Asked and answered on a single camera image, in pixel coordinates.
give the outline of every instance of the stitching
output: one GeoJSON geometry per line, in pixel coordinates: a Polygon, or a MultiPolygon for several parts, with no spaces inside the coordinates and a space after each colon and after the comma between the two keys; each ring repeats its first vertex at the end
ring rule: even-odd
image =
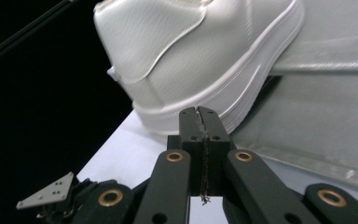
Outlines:
{"type": "Polygon", "coordinates": [[[160,54],[156,57],[155,61],[153,61],[152,65],[150,66],[150,68],[147,70],[147,72],[141,76],[141,77],[137,77],[137,78],[124,78],[122,76],[120,76],[120,81],[123,82],[124,84],[135,84],[138,83],[140,81],[142,81],[143,79],[145,79],[146,77],[148,77],[151,73],[151,71],[153,70],[153,68],[156,66],[156,64],[158,63],[158,61],[161,59],[161,57],[165,54],[165,52],[173,45],[175,44],[177,41],[179,41],[181,38],[183,38],[185,35],[189,34],[191,31],[193,31],[195,28],[197,28],[204,20],[205,15],[206,15],[206,8],[205,7],[200,7],[200,9],[202,10],[200,19],[198,21],[196,21],[193,25],[191,25],[190,27],[188,27],[187,29],[185,29],[181,34],[179,34],[177,37],[175,37],[173,40],[171,40],[168,45],[160,52],[160,54]]]}

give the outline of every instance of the sneaker upper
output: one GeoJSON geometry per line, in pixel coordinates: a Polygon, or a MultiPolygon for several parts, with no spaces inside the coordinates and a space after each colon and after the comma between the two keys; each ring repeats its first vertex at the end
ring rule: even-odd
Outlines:
{"type": "Polygon", "coordinates": [[[109,74],[150,112],[199,105],[293,1],[105,0],[94,20],[109,74]]]}

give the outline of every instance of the silver metal plate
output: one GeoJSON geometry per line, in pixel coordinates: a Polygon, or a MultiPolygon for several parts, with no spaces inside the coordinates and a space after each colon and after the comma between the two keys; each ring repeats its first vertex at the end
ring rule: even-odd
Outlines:
{"type": "Polygon", "coordinates": [[[17,209],[24,209],[29,207],[36,207],[48,203],[57,203],[64,201],[68,195],[69,188],[71,187],[74,174],[71,172],[68,175],[54,181],[47,187],[39,190],[37,193],[30,197],[19,201],[17,209]]]}

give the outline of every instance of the hole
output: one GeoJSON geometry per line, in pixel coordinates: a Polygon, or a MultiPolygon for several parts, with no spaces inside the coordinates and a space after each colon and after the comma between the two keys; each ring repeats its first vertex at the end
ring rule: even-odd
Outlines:
{"type": "Polygon", "coordinates": [[[170,155],[170,158],[171,158],[172,160],[177,160],[177,159],[180,158],[180,156],[179,156],[178,154],[171,154],[171,155],[170,155]]]}
{"type": "Polygon", "coordinates": [[[301,219],[296,216],[295,214],[291,214],[291,213],[286,213],[284,215],[284,218],[286,219],[286,221],[288,221],[289,223],[292,224],[301,224],[301,219]]]}
{"type": "Polygon", "coordinates": [[[252,161],[253,156],[247,152],[237,152],[235,153],[235,158],[240,161],[252,161]]]}
{"type": "Polygon", "coordinates": [[[180,152],[171,152],[166,156],[168,161],[181,161],[183,159],[183,155],[180,152]]]}
{"type": "Polygon", "coordinates": [[[152,217],[152,221],[155,224],[163,224],[163,223],[167,223],[167,216],[165,216],[162,213],[157,213],[155,215],[153,215],[152,217]]]}
{"type": "Polygon", "coordinates": [[[331,200],[332,202],[335,202],[335,203],[339,202],[339,198],[338,198],[336,195],[333,195],[333,194],[331,194],[331,193],[325,193],[325,194],[324,194],[324,197],[325,197],[326,199],[331,200]]]}
{"type": "Polygon", "coordinates": [[[318,190],[318,196],[325,203],[335,207],[345,207],[347,205],[347,201],[344,199],[344,197],[330,189],[318,190]]]}
{"type": "Polygon", "coordinates": [[[249,158],[251,158],[248,154],[242,153],[240,154],[240,158],[244,159],[244,160],[249,160],[249,158]]]}
{"type": "Polygon", "coordinates": [[[104,207],[118,204],[123,199],[123,193],[119,189],[109,189],[98,198],[98,203],[104,207]]]}
{"type": "Polygon", "coordinates": [[[106,194],[103,199],[107,202],[112,202],[117,199],[117,194],[115,193],[106,194]]]}

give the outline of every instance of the white shoe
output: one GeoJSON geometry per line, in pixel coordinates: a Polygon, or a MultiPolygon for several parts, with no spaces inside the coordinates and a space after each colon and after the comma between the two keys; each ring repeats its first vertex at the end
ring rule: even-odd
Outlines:
{"type": "Polygon", "coordinates": [[[198,105],[232,132],[303,19],[301,0],[105,0],[94,14],[108,74],[160,134],[198,105]]]}

